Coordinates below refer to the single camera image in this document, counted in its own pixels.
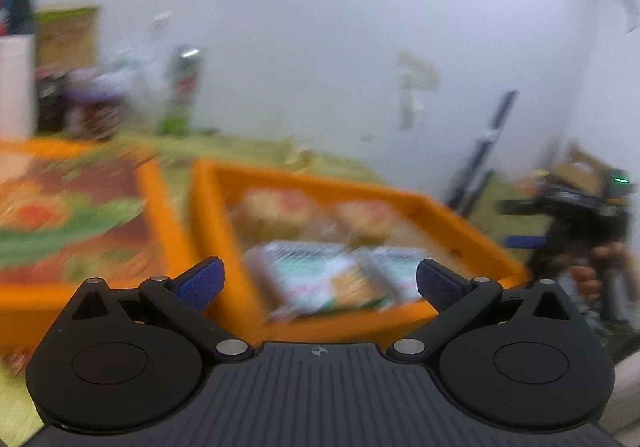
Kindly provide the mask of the person's right hand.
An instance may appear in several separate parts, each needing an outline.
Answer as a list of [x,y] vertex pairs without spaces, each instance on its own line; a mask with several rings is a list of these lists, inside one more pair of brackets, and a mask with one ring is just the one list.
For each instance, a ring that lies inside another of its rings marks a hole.
[[634,254],[627,248],[624,242],[610,241],[598,245],[590,251],[591,259],[585,263],[579,263],[574,259],[568,267],[568,271],[576,283],[578,294],[586,302],[596,301],[602,292],[603,282],[600,279],[598,268],[617,263],[622,267],[628,297],[632,301],[639,298],[639,273]]

